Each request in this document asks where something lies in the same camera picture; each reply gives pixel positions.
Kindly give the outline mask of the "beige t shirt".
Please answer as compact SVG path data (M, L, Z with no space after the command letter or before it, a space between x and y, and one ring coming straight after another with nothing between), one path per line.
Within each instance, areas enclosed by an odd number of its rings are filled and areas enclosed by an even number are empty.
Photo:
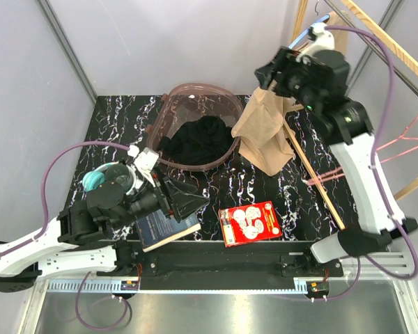
M240 139L239 153L266 175L279 173L294 157L283 128L285 116L301 108L291 98L257 88L231 130Z

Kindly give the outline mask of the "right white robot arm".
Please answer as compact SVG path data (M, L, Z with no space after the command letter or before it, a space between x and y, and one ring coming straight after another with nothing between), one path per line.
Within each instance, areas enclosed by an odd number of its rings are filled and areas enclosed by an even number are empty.
M362 104L346 97L350 70L344 55L322 49L312 55L282 47L255 71L261 88L293 97L312 114L316 131L342 167L353 195L358 222L311 245L302 258L304 271L317 276L340 257L360 257L381 251L393 240L418 228L389 195L377 157L371 156L375 138Z

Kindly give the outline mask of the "black t shirt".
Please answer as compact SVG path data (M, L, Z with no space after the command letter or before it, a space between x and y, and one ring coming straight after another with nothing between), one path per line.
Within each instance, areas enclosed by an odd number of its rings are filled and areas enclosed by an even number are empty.
M231 130L218 116L202 116L184 123L171 138L163 136L157 149L178 164L209 164L231 148Z

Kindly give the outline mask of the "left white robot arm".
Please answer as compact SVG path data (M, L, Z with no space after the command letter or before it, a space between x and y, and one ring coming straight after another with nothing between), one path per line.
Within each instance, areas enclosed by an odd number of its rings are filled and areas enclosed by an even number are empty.
M107 227L135 223L161 211L181 222L208 204L192 185L155 178L133 194L116 181L89 191L52 219L46 230L12 242L0 241L0 292L20 292L39 280L94 271L99 276L128 276L136 269L134 249L126 241L101 247Z

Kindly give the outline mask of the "blue hanger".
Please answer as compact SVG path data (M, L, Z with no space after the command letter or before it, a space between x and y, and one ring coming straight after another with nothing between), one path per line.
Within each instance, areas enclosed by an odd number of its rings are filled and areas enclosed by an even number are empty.
M312 24L326 22L330 18L330 12L321 3L322 1L298 1L289 43L291 49L300 47L306 41Z

